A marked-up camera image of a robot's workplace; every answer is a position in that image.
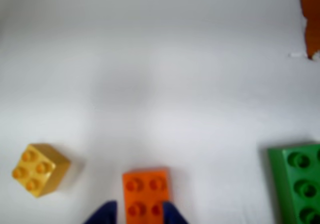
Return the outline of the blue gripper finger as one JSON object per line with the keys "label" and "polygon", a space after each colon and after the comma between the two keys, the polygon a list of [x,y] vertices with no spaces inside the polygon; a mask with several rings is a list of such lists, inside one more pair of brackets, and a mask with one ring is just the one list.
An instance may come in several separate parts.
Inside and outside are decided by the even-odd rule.
{"label": "blue gripper finger", "polygon": [[179,210],[171,202],[163,202],[163,223],[164,224],[188,224]]}
{"label": "blue gripper finger", "polygon": [[84,224],[116,224],[117,211],[117,202],[108,201],[95,210]]}

